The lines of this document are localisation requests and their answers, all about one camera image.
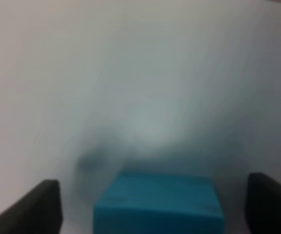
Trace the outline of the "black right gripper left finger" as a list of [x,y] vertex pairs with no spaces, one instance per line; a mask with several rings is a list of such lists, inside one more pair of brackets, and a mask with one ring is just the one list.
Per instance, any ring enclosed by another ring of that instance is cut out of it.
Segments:
[[58,180],[44,180],[0,214],[0,234],[58,234],[63,212]]

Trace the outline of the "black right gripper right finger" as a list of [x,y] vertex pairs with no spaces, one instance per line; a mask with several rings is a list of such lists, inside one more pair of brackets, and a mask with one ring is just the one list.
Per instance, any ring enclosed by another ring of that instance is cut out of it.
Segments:
[[263,173],[250,173],[245,220],[252,234],[281,234],[281,184]]

